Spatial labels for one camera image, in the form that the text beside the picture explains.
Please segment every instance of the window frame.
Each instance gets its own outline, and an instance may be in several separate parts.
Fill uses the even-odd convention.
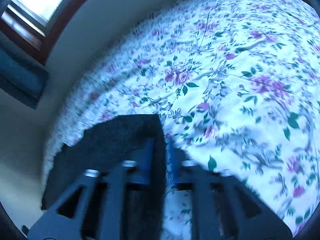
[[[39,21],[37,21],[39,19],[38,15],[34,14],[27,8],[19,8],[16,1],[9,0],[7,6],[5,7],[4,14],[6,13],[11,16],[11,18],[13,18],[15,21],[15,24],[10,25],[2,17],[0,17],[0,31],[41,65],[45,65],[49,54],[51,53],[64,28],[67,26],[68,22],[78,11],[81,5],[86,1],[87,0],[62,0],[55,12],[52,14],[50,20],[46,23],[46,26],[44,26],[43,23],[45,20],[41,18],[40,20],[43,20],[44,22],[42,21],[42,24],[39,23]],[[8,5],[11,5],[37,28],[40,27],[39,29],[45,34],[45,37],[41,37],[39,33],[35,33],[37,31],[30,27],[30,25],[24,20],[17,19],[18,16],[15,17],[13,15],[14,12],[8,8]],[[18,33],[14,26],[24,28],[26,35],[23,35],[23,32]],[[41,45],[32,45],[30,40],[28,41],[28,37],[40,40]]]

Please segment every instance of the silver screw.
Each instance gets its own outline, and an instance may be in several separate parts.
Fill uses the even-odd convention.
[[[196,166],[196,162],[194,160],[186,160],[186,161],[183,161],[181,164],[182,166],[185,166],[185,167]]]
[[[98,177],[99,174],[100,174],[100,172],[96,171],[96,170],[86,170],[85,173],[84,173],[85,176],[93,177],[93,178]]]
[[[135,167],[137,165],[136,161],[123,161],[122,166],[124,167]]]

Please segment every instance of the white wall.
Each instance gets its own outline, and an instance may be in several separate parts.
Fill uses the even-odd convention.
[[[0,106],[0,201],[19,229],[42,215],[42,142],[40,129]]]

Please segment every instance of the wooden window frame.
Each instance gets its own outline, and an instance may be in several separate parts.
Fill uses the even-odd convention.
[[[54,14],[52,15],[50,21],[48,22],[47,32],[45,37],[40,37],[32,31],[32,28],[23,20],[14,17],[10,9],[6,9],[4,13],[7,13],[11,20],[15,21],[14,25],[8,24],[7,21],[0,18],[0,31],[4,33],[11,41],[13,41],[18,47],[20,47],[24,52],[33,57],[40,64],[45,65],[47,58],[52,51],[54,45],[56,44],[60,34],[67,26],[68,22],[78,11],[82,4],[87,0],[62,0]],[[25,32],[28,33],[27,36],[31,39],[37,39],[40,41],[40,45],[32,45],[30,40],[20,32],[20,34],[15,30],[15,26],[19,28],[24,28]]]

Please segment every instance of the floral bedspread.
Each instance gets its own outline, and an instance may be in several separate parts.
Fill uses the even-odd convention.
[[[234,174],[295,235],[319,202],[320,26],[301,0],[180,0],[103,51],[47,141],[44,186],[63,143],[122,114],[158,113],[205,168]],[[190,239],[191,199],[171,185],[164,239]]]

